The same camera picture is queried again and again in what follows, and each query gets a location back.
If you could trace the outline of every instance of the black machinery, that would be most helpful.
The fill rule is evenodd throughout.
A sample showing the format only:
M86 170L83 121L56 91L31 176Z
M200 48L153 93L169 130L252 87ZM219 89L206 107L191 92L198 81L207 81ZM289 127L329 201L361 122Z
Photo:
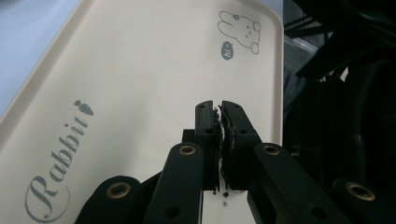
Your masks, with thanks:
M219 190L219 169L226 188L248 190L256 223L396 223L396 203L368 183L320 187L285 148L262 143L242 106L219 108L198 104L195 129L183 131L160 173L106 180L76 223L201 223L203 190Z

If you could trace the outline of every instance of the cartoon rabbit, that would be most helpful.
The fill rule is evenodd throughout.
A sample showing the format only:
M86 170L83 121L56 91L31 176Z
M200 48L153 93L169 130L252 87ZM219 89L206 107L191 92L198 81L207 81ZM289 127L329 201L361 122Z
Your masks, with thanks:
M218 27L224 35L236 39L253 53L259 53L261 25L257 21L227 11L221 11L219 16Z

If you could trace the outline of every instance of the white tray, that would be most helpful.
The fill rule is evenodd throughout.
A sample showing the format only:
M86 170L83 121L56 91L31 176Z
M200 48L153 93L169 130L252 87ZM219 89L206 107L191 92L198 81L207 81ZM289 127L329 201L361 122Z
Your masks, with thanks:
M282 71L282 24L259 3L81 1L2 117L2 223L72 223L104 180L157 174L203 101L240 104L280 144ZM246 193L222 192L203 223L254 222Z

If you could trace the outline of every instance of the printed logo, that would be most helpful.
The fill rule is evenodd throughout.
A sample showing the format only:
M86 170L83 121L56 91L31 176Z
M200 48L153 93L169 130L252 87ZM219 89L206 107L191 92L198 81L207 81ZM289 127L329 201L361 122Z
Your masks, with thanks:
M91 108L82 104L80 100L75 101L74 105L78 106L83 116L93 116ZM69 126L70 134L59 137L59 150L51 151L53 166L45 175L34 177L26 191L26 212L32 220L39 223L50 223L60 218L70 203L70 191L63 181L72 165L73 157L80 150L79 146L84 133L87 132L88 122L74 116L71 122L64 125L66 128Z
M82 105L80 100L75 101L75 105L78 106L79 111L81 111L82 113L90 116L93 115L93 111L91 110L91 108L86 104Z
M230 42L224 42L221 48L221 56L225 60L230 60L233 57L233 45Z
M221 11L219 30L230 38L235 39L240 45L251 49L254 54L259 54L260 30L262 26L247 17Z

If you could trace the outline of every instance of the brass screw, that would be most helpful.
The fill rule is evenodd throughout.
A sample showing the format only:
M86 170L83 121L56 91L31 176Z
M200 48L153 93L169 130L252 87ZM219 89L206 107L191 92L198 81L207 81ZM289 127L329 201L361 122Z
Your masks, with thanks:
M264 147L263 150L265 153L271 156L276 156L277 154L280 153L279 149L277 149L276 147Z
M375 194L361 184L355 182L346 183L346 190L352 195L364 201L373 201Z
M125 182L112 184L106 190L106 196L111 199L119 199L127 195L131 191L131 185Z
M190 156L195 153L195 147L192 146L182 146L178 149L178 153L183 156Z

